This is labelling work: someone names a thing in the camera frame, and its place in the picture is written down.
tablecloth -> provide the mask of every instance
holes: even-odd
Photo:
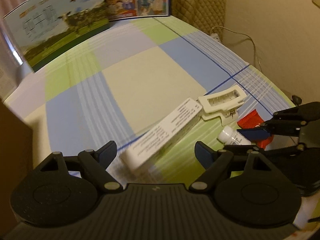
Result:
[[[242,118],[264,120],[293,106],[263,74],[196,28],[170,17],[123,20],[28,75],[6,104],[34,129],[34,166],[52,151],[77,155],[109,140],[118,155],[187,97],[240,85]],[[220,119],[200,122],[155,163],[134,177],[118,156],[107,169],[120,183],[184,182],[204,169],[194,156],[201,140],[222,148]]]

white bottle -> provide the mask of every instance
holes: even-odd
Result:
[[[230,126],[225,126],[218,135],[218,140],[226,145],[251,145],[251,142]]]

white plastic holder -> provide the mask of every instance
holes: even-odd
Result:
[[[202,119],[207,121],[220,116],[223,126],[238,119],[237,109],[244,104],[246,93],[239,85],[215,94],[198,97],[203,106]]]

red packet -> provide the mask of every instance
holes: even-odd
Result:
[[[247,114],[244,118],[240,119],[237,124],[242,128],[242,129],[248,129],[248,128],[255,128],[258,127],[262,122],[262,118],[258,114],[257,110],[254,109],[252,112]],[[265,149],[266,146],[272,142],[273,140],[273,135],[270,136],[269,138],[263,140],[263,141],[257,141],[257,146],[260,148]]]

checkered tablecloth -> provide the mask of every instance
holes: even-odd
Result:
[[[192,26],[171,17],[124,20],[28,75],[6,104],[34,129],[34,165],[52,151],[77,155],[116,141],[118,153],[187,97],[239,84],[248,95],[240,118],[257,109],[270,119],[292,106],[264,75]],[[221,148],[219,119],[201,120],[144,178],[117,157],[108,171],[121,183],[184,182],[204,170],[201,140]]]

